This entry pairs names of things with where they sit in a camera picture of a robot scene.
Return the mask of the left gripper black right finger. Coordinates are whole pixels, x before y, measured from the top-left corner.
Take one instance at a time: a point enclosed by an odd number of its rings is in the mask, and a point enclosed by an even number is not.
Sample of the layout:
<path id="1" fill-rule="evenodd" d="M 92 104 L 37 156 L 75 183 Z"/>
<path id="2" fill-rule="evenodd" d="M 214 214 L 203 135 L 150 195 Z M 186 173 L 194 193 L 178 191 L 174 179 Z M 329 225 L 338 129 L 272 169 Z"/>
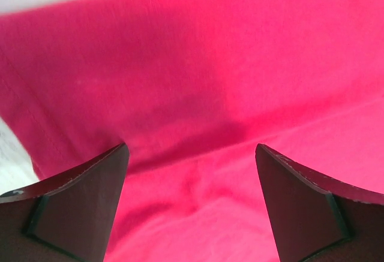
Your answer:
<path id="1" fill-rule="evenodd" d="M 383 194 L 265 144 L 256 147 L 256 164 L 280 261 L 383 261 Z"/>

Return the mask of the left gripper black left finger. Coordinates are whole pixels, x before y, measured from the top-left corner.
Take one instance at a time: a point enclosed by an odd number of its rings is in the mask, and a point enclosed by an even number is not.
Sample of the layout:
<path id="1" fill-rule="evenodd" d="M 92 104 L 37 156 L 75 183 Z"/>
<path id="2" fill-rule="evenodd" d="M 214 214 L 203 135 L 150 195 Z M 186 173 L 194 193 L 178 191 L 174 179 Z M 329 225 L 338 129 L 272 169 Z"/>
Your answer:
<path id="1" fill-rule="evenodd" d="M 1 194 L 1 261 L 103 261 L 128 160 L 120 144 Z"/>

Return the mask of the pink t shirt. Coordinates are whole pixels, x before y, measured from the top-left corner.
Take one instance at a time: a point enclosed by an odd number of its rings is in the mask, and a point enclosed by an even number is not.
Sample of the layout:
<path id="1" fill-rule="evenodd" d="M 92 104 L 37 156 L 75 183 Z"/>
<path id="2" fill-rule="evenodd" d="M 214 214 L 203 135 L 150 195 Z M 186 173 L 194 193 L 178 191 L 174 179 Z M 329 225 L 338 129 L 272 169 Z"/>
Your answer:
<path id="1" fill-rule="evenodd" d="M 259 143 L 383 191 L 383 0 L 72 0 L 1 17 L 44 179 L 126 143 L 107 261 L 277 261 Z"/>

